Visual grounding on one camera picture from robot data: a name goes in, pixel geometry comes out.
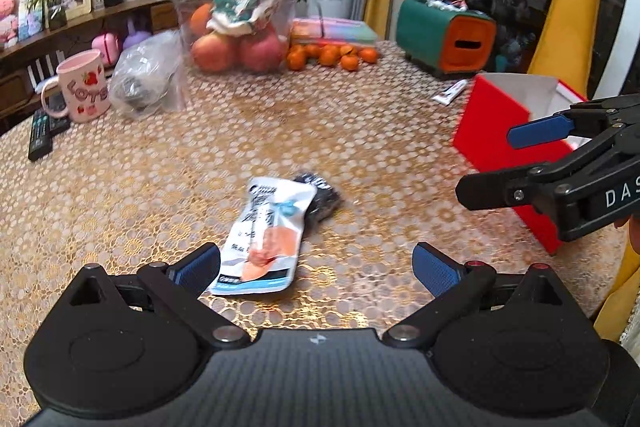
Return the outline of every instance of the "red box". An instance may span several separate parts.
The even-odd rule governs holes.
[[[551,76],[516,73],[478,74],[465,112],[453,139],[479,172],[506,169],[543,161],[556,161],[585,143],[569,137],[552,143],[514,149],[507,143],[511,127],[551,116],[585,99]],[[551,219],[532,206],[514,211],[550,254],[562,244]]]

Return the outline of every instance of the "mug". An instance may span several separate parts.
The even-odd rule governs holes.
[[[40,93],[44,111],[53,118],[68,117],[76,123],[98,118],[110,106],[107,81],[99,50],[81,52],[60,62],[56,68],[58,77],[45,82]],[[47,89],[58,84],[65,97],[66,107],[54,111],[45,102]]]

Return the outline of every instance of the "floral patterned tablecloth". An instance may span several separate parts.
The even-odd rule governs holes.
[[[317,172],[345,199],[302,245],[279,294],[202,301],[239,326],[375,327],[426,304],[411,270],[417,241],[499,271],[550,262],[588,313],[618,269],[625,232],[608,227],[550,258],[511,210],[456,201],[469,164],[450,145],[465,94],[405,62],[389,42],[358,73],[318,66],[282,76],[190,80],[185,112],[127,121],[114,111],[74,125],[27,160],[30,119],[0,137],[0,425],[37,410],[24,349],[85,263],[130,273],[222,246],[252,176]]]

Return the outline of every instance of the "remote control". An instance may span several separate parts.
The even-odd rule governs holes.
[[[34,162],[53,150],[49,135],[49,115],[40,108],[33,113],[31,138],[29,140],[29,159]]]
[[[62,111],[66,105],[65,97],[61,92],[52,94],[47,99],[47,105],[49,105],[49,107],[54,111]],[[69,127],[71,127],[71,120],[68,116],[64,116],[62,118],[49,117],[49,136],[52,138],[61,132],[65,132]]]

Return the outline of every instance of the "strawberry print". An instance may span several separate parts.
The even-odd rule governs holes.
[[[95,86],[95,84],[98,83],[98,76],[93,71],[89,71],[89,73],[84,75],[82,81],[85,86]]]

